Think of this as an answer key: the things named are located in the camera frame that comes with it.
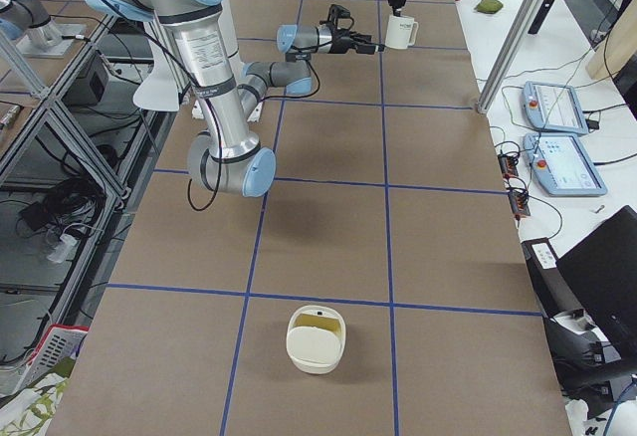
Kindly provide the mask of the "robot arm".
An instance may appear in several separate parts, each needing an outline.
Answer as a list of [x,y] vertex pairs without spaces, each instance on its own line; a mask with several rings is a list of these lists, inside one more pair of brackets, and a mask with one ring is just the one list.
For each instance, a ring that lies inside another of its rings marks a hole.
[[223,0],[86,0],[93,8],[129,20],[158,21],[174,38],[174,59],[188,77],[205,120],[188,153],[188,172],[198,185],[211,191],[260,197],[271,187],[276,156],[250,131],[248,118],[270,88],[288,96],[312,89],[313,53],[344,54],[354,50],[372,55],[383,51],[368,35],[340,28],[348,16],[337,5],[317,26],[285,25],[278,31],[282,62],[245,65],[237,80],[219,25]]

